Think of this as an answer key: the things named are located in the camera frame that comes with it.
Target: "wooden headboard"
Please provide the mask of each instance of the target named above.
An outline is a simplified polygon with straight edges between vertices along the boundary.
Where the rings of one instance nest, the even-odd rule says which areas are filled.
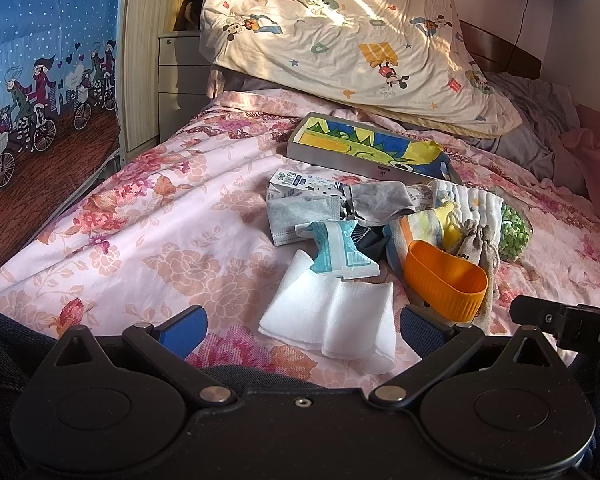
[[[542,62],[486,30],[460,21],[464,45],[483,72],[508,72],[512,75],[537,79]]]

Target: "pillow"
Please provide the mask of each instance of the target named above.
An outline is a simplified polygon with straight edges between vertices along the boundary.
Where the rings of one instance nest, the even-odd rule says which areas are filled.
[[[521,123],[462,42],[453,0],[205,0],[212,63],[472,137]]]

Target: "gray blanket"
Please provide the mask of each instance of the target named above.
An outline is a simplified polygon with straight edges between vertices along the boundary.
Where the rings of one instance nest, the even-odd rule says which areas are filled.
[[[486,76],[516,107],[522,125],[497,139],[459,138],[516,163],[538,180],[548,178],[556,186],[587,196],[584,178],[560,140],[563,133],[580,127],[569,91],[560,85],[504,72]]]

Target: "box with crocodile drawing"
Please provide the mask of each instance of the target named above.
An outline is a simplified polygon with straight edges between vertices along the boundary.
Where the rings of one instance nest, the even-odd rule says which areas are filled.
[[[435,178],[462,184],[442,146],[324,114],[310,113],[295,129],[286,156],[332,170],[405,185]]]

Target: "drawer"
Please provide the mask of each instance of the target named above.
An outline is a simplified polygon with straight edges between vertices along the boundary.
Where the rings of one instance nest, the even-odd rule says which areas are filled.
[[[206,94],[208,66],[169,65],[158,67],[158,92]]]
[[[158,94],[160,142],[164,142],[209,104],[206,95]]]
[[[160,38],[158,65],[207,65],[209,63],[200,54],[200,37],[183,36],[180,38]]]

